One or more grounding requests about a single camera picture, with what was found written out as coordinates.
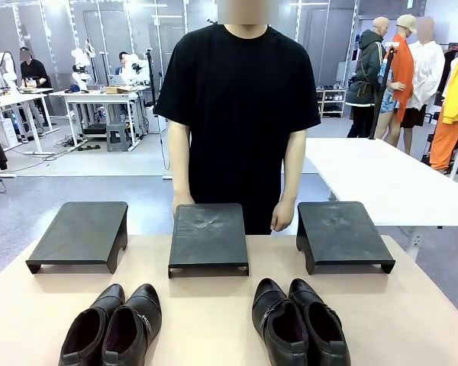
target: beige tabletop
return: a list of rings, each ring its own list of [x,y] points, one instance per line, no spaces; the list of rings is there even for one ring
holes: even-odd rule
[[[249,278],[171,280],[169,236],[131,236],[114,275],[65,267],[32,275],[24,263],[32,245],[0,274],[0,365],[56,365],[71,322],[105,287],[120,283],[128,296],[151,283],[163,325],[146,364],[269,366],[251,304],[260,280],[271,277],[284,291],[293,278],[305,279],[337,311],[355,366],[458,366],[458,311],[391,238],[384,239],[397,260],[390,275],[308,276],[294,236],[249,236]]]

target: hand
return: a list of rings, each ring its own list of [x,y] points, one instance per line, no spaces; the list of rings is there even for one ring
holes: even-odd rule
[[[281,200],[273,210],[271,229],[280,232],[285,230],[293,221],[295,202]]]
[[[195,204],[190,193],[188,194],[175,194],[173,198],[173,216],[175,216],[176,208],[180,204]]]
[[[390,88],[393,89],[393,90],[404,91],[405,87],[406,87],[406,85],[402,84],[401,82],[393,82],[392,84],[390,84]]]

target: workbench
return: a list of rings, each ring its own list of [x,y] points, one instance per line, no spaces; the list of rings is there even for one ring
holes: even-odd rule
[[[143,113],[144,106],[141,105],[141,98],[139,94],[145,90],[147,90],[147,87],[139,87],[133,90],[131,93],[125,94],[105,94],[99,90],[90,90],[88,93],[67,93],[65,91],[58,91],[49,94],[49,96],[58,96],[64,99],[75,146],[78,146],[78,141],[76,138],[73,119],[69,113],[70,105],[73,106],[75,113],[77,130],[83,135],[83,124],[85,124],[87,127],[89,124],[94,122],[92,119],[95,116],[96,104],[101,104],[104,106],[107,124],[116,122],[118,123],[118,121],[115,121],[114,116],[111,116],[109,106],[125,104],[132,139],[132,146],[130,147],[129,151],[132,151],[140,142],[137,137],[141,137],[147,132],[144,131],[145,129],[143,128],[143,119],[145,118]],[[131,106],[134,108],[134,116],[133,113],[131,113]],[[134,133],[134,125],[136,127],[137,133]]]
[[[294,236],[248,236],[249,277],[170,280],[171,236],[129,236],[113,275],[105,266],[32,275],[24,262],[34,242],[0,274],[0,365],[57,364],[72,321],[108,285],[121,284],[129,298],[151,283],[163,324],[146,364],[269,366],[251,320],[256,286],[268,277],[285,292],[302,278],[319,293],[343,323],[354,365],[458,366],[458,311],[393,239],[383,239],[397,261],[389,275],[360,268],[309,276]]]
[[[37,110],[34,101],[36,100],[41,100],[41,103],[44,106],[44,113],[46,114],[44,116],[44,120],[47,122],[49,130],[45,131],[46,134],[53,133],[58,131],[58,128],[53,128],[50,120],[50,115],[49,111],[47,110],[46,106],[46,101],[44,100],[46,95],[44,94],[12,94],[12,95],[1,95],[0,96],[0,118],[4,118],[3,114],[5,112],[13,112],[15,114],[15,117],[18,120],[21,120],[21,115],[19,112],[19,109],[24,109],[25,117],[27,119],[28,125],[31,127],[32,130],[32,135],[34,136],[34,142],[36,144],[36,151],[33,152],[23,152],[24,154],[27,155],[53,155],[54,152],[45,152],[42,150],[42,147],[40,145],[39,141],[39,135],[37,134],[37,128],[34,124],[34,117],[36,118],[38,123],[41,123],[39,111]],[[22,136],[22,143],[26,143],[27,139],[25,139],[25,129],[22,123],[18,122],[18,129],[19,132]],[[9,146],[8,149],[13,149],[17,146],[21,145],[21,143],[17,143],[15,146]]]
[[[417,258],[425,227],[458,226],[458,183],[382,140],[307,139],[330,199],[359,201],[376,226],[409,226]]]

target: beige cap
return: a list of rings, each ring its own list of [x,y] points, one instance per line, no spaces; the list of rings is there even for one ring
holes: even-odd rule
[[[418,32],[414,15],[401,15],[397,19],[397,25],[409,29],[413,34],[416,34]]]

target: mannequin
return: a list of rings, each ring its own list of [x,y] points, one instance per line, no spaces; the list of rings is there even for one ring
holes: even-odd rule
[[[389,25],[389,19],[377,18],[373,21],[373,28],[361,35],[356,75],[346,95],[346,104],[353,108],[353,126],[348,133],[350,138],[370,135],[380,87],[378,75],[385,56],[382,42]]]
[[[392,61],[375,132],[375,138],[382,139],[388,129],[385,141],[393,146],[398,144],[400,124],[404,118],[407,100],[412,96],[413,91],[414,59],[406,41],[413,33],[416,33],[415,17],[409,14],[399,17],[397,34],[393,38],[393,42],[399,43],[399,46]],[[382,63],[381,77],[385,74],[386,63],[387,58]]]
[[[402,128],[405,152],[411,155],[412,129],[422,126],[427,101],[436,93],[444,68],[443,49],[433,41],[432,18],[418,19],[418,42],[409,48],[414,58],[414,94],[408,100]]]
[[[446,98],[431,145],[431,168],[446,173],[458,141],[458,57],[451,63],[451,73],[443,96]]]

